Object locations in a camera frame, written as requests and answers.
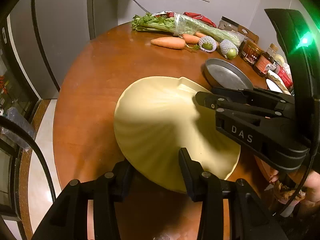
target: gray metal dish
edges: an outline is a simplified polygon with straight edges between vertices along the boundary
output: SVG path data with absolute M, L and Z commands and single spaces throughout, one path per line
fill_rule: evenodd
M 222 59 L 206 60 L 204 75 L 212 86 L 217 86 L 218 82 L 224 88 L 253 89 L 251 81 L 240 69 Z

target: orange carrot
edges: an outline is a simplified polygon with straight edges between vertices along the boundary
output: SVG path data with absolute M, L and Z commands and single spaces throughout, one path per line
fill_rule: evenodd
M 200 33 L 200 32 L 196 32 L 195 33 L 195 36 L 198 36 L 199 38 L 202 38 L 202 37 L 205 37 L 207 35 L 203 34 L 203 33 Z
M 182 38 L 186 41 L 188 44 L 198 44 L 199 42 L 199 37 L 190 35 L 190 34 L 182 34 Z
M 151 44 L 169 48 L 169 49 L 183 49 L 186 46 L 184 39 L 176 37 L 162 37 L 151 40 Z

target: metal bolt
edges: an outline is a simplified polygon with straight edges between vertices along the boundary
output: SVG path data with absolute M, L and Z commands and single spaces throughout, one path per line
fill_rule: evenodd
M 237 179 L 237 183 L 240 185 L 240 186 L 244 186 L 244 179 Z
M 209 178 L 211 176 L 211 173 L 208 172 L 208 171 L 204 171 L 204 172 L 201 173 L 201 175 L 202 175 L 202 177 L 207 179 L 207 178 Z
M 113 174 L 111 171 L 109 171 L 109 172 L 107 172 L 106 174 L 104 174 L 104 176 L 105 176 L 107 179 L 111 179 L 111 178 L 114 176 L 114 174 Z
M 72 181 L 69 182 L 70 186 L 75 186 L 78 184 L 78 180 L 77 179 L 73 179 Z

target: wooden table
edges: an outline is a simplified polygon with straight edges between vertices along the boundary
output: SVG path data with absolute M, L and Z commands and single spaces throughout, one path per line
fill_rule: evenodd
M 53 148 L 61 188 L 72 179 L 94 180 L 124 159 L 114 135 L 113 116 L 122 92 L 148 76 L 184 76 L 210 89 L 201 69 L 218 52 L 190 52 L 150 45 L 163 33 L 132 32 L 120 25 L 91 41 L 71 66 L 61 87 L 53 124 Z M 266 88 L 239 56 L 230 61 L 256 87 Z M 242 148 L 239 163 L 229 177 L 246 179 L 260 193 L 267 182 L 252 153 Z M 93 239 L 92 203 L 89 203 L 88 239 Z M 142 175 L 134 177 L 129 196 L 116 203 L 122 240 L 196 239 L 201 203 L 168 191 Z M 225 236 L 228 238 L 228 221 Z

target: green light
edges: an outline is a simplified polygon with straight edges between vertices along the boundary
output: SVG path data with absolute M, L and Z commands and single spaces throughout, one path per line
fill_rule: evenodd
M 312 36 L 311 32 L 307 32 L 300 39 L 300 42 L 299 42 L 298 46 L 296 47 L 296 49 L 298 49 L 300 47 L 308 47 L 312 42 L 313 42 L 313 36 Z

